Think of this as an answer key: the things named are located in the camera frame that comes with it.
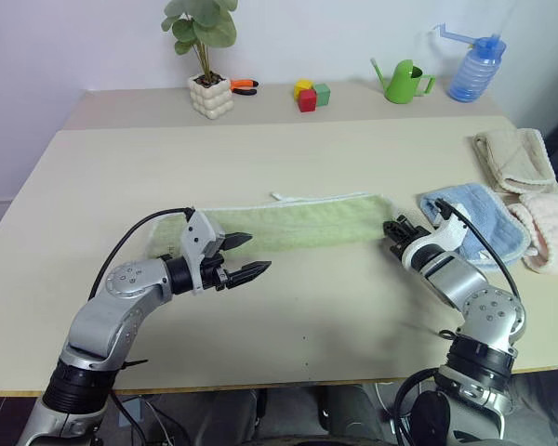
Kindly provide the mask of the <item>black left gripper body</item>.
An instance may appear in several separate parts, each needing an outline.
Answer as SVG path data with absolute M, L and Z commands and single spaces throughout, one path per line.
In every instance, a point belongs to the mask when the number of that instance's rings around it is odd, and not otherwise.
M 224 265 L 224 257 L 220 253 L 203 259 L 200 265 L 202 287 L 204 290 L 215 288 L 217 291 L 230 289 L 230 273 Z

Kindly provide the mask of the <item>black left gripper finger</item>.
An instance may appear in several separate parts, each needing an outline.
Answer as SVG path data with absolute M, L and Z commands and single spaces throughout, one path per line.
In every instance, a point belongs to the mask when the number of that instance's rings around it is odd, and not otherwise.
M 242 266 L 239 270 L 229 272 L 227 275 L 228 286 L 240 286 L 255 280 L 270 265 L 271 261 L 255 261 Z
M 253 236 L 246 232 L 226 233 L 222 242 L 222 250 L 224 252 L 233 250 L 249 242 L 252 238 Z

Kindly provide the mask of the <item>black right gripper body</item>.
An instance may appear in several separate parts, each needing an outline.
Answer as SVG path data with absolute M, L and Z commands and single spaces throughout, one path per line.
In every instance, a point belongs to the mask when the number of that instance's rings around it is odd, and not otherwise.
M 399 242 L 392 243 L 390 251 L 395 256 L 402 256 L 409 244 L 431 233 L 422 226 L 404 226 L 399 224 Z

